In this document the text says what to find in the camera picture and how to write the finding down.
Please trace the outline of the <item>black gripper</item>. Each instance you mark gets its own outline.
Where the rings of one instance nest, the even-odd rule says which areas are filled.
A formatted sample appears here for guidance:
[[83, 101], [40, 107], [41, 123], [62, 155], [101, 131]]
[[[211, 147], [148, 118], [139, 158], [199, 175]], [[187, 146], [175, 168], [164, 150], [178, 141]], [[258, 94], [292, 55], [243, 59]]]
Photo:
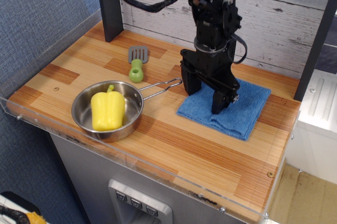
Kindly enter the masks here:
[[218, 49], [196, 43], [195, 51], [182, 49], [181, 75], [184, 89], [190, 96], [207, 84], [215, 92], [212, 114], [219, 114], [238, 99], [240, 84], [231, 71], [234, 63], [236, 41], [230, 40]]

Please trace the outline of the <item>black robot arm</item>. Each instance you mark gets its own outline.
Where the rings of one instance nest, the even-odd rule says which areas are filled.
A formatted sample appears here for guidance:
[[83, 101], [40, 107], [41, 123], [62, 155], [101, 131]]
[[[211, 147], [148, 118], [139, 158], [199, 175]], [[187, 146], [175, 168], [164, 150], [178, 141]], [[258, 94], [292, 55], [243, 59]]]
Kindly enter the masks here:
[[238, 99], [240, 84], [231, 66], [241, 27], [236, 0], [188, 0], [196, 25], [195, 50], [181, 50], [181, 75], [188, 95], [202, 84], [213, 89], [212, 113], [219, 114]]

